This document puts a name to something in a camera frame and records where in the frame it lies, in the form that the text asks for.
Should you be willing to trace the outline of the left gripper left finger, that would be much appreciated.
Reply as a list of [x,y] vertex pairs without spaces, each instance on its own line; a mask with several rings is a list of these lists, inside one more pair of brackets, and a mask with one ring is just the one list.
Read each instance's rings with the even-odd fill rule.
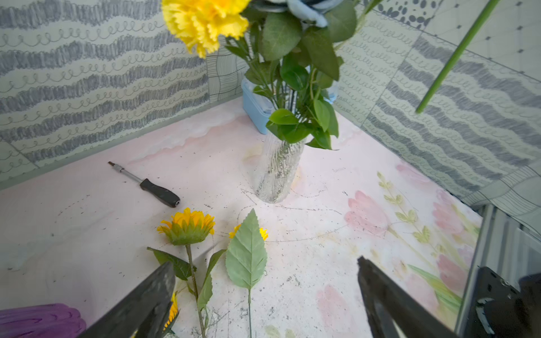
[[169,317],[176,276],[166,262],[81,337],[161,337]]

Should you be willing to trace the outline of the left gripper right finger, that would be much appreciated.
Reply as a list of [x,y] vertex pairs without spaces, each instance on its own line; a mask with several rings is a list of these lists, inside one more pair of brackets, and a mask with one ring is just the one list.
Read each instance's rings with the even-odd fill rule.
[[358,259],[358,282],[374,337],[456,337],[373,262]]

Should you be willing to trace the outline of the small sunflower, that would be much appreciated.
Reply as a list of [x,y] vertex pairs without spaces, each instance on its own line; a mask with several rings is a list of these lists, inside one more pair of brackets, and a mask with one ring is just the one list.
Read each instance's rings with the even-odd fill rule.
[[194,296],[197,303],[199,326],[201,329],[201,336],[203,337],[207,336],[207,328],[209,326],[207,306],[211,297],[214,295],[211,271],[224,255],[225,250],[221,249],[216,253],[213,253],[209,260],[203,284],[199,286],[197,284],[197,268],[195,267],[193,260],[192,245],[201,243],[209,235],[213,235],[215,224],[216,222],[213,216],[205,214],[202,211],[192,211],[190,208],[186,208],[183,212],[175,213],[170,221],[161,222],[157,231],[165,235],[170,244],[174,246],[183,246],[186,249],[188,261],[184,261],[172,254],[158,249],[149,248],[159,263],[169,262],[173,264],[173,272],[176,274],[177,278],[185,281],[188,279],[192,280],[187,286],[188,291]]
[[178,314],[179,314],[178,293],[174,292],[171,298],[171,306],[169,310],[168,320],[166,321],[166,324],[164,325],[162,337],[165,337],[171,331],[173,324],[175,323],[178,317]]

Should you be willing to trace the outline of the yellow carnation flower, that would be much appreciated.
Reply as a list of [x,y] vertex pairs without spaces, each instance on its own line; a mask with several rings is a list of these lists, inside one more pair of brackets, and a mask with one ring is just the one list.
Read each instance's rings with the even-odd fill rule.
[[201,59],[224,47],[249,66],[246,76],[256,85],[256,94],[282,108],[279,76],[275,63],[264,60],[260,38],[267,13],[251,1],[162,1],[169,32],[180,39],[189,53]]

